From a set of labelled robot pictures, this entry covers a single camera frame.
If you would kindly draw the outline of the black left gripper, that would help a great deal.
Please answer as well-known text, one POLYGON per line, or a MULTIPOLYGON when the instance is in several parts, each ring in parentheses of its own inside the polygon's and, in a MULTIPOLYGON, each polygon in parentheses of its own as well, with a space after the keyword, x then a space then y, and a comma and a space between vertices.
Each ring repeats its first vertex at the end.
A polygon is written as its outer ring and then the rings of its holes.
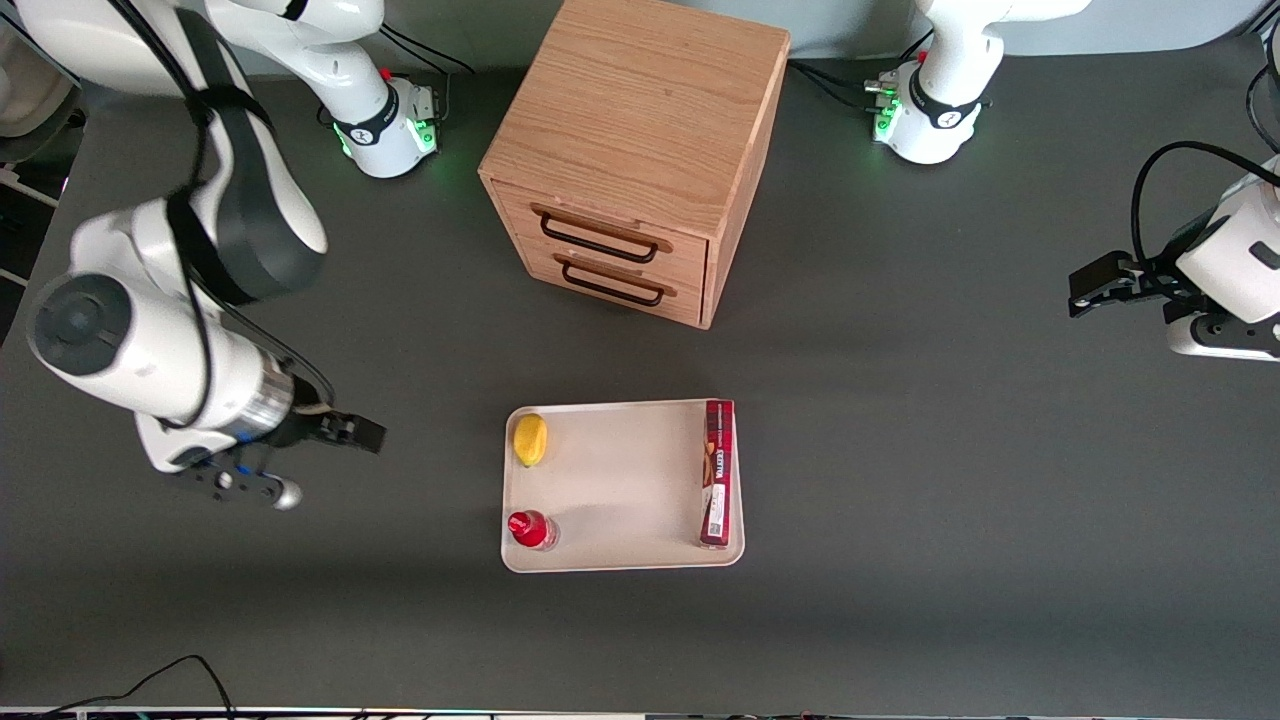
POLYGON ((1178 228, 1158 254, 1151 255, 1142 242, 1140 217, 1132 215, 1134 258, 1115 250, 1073 272, 1069 275, 1068 315, 1075 319, 1103 306, 1152 299, 1206 305, 1207 296, 1178 269, 1176 260, 1203 234, 1211 218, 1212 214, 1199 214, 1178 228))

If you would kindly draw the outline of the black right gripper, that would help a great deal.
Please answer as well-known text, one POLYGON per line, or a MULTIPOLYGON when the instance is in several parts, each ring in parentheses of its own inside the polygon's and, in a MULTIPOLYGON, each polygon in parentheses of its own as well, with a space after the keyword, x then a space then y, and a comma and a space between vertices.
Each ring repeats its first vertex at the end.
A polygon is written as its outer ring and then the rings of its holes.
POLYGON ((260 443, 270 448, 289 448, 315 441, 369 454, 381 452, 385 427, 364 416, 332 410, 328 404, 291 407, 275 429, 260 437, 260 443))

